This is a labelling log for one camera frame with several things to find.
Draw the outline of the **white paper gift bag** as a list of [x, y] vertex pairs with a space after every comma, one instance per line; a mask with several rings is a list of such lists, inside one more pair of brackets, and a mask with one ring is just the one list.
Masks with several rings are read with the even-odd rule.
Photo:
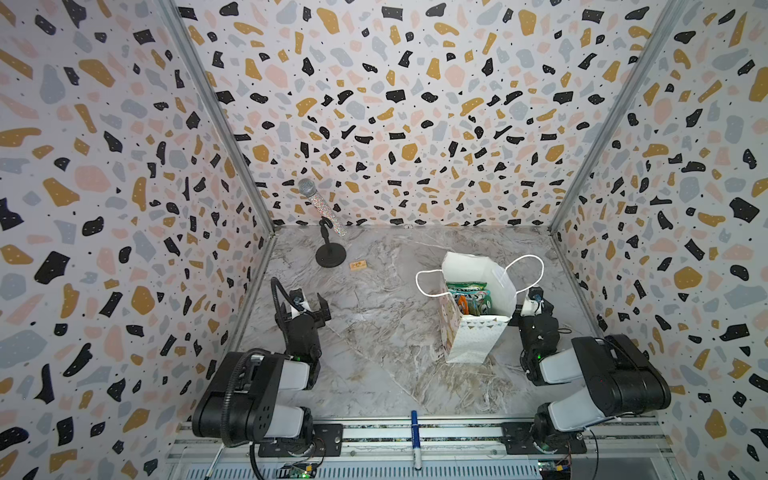
[[522, 255], [506, 266], [486, 256], [448, 252], [439, 269], [415, 274], [420, 294], [440, 303], [440, 333], [448, 364], [482, 364], [504, 330], [513, 320], [544, 311], [542, 293], [534, 281], [517, 287], [509, 271], [516, 264], [532, 260], [539, 264], [539, 278], [545, 263], [534, 254]]

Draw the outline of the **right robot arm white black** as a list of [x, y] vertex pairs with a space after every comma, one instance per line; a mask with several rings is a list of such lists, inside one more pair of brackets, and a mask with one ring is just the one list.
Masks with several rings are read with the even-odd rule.
[[627, 336], [574, 337], [560, 350], [560, 324], [543, 298], [524, 300], [511, 323], [519, 329], [520, 366], [533, 385], [584, 382], [567, 398], [537, 408], [524, 439], [540, 451], [568, 448], [593, 425], [669, 407], [670, 386]]

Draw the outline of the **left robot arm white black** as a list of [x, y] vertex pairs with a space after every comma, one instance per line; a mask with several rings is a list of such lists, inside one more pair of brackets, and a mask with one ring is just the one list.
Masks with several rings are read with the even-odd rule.
[[193, 434], [226, 447], [286, 442], [300, 452], [313, 442], [313, 418], [306, 407], [280, 405], [278, 394], [314, 387], [322, 347], [318, 330], [331, 319], [326, 299], [309, 309], [300, 289], [290, 292], [301, 307], [280, 304], [276, 319], [287, 338], [286, 351], [253, 348], [226, 354], [192, 417]]

